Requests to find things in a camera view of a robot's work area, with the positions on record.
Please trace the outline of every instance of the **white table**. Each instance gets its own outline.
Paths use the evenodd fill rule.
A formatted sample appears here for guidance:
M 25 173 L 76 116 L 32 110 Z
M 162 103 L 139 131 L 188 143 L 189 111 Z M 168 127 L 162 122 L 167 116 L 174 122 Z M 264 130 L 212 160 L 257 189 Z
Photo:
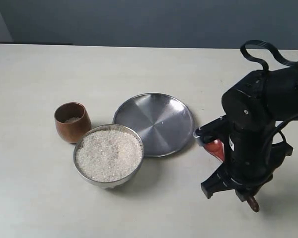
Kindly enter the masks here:
M 298 60 L 298 51 L 282 54 Z M 196 144 L 145 159 L 117 190 L 92 186 L 54 126 L 63 103 L 83 103 L 96 126 L 145 92 L 178 98 L 201 125 L 223 114 L 222 94 L 259 66 L 230 49 L 0 45 L 0 238 L 298 238 L 298 122 L 284 130 L 294 153 L 256 196 L 258 214 L 234 191 L 206 199 L 200 183 L 219 163 Z

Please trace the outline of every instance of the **wooden cup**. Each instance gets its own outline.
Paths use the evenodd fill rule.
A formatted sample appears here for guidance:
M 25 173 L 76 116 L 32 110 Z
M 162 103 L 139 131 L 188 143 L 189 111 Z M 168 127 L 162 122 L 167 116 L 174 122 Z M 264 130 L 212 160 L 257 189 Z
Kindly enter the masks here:
M 74 122 L 66 120 L 79 118 Z M 60 137 L 68 143 L 78 140 L 91 130 L 91 122 L 85 107 L 80 103 L 66 103 L 56 109 L 54 113 L 55 126 Z

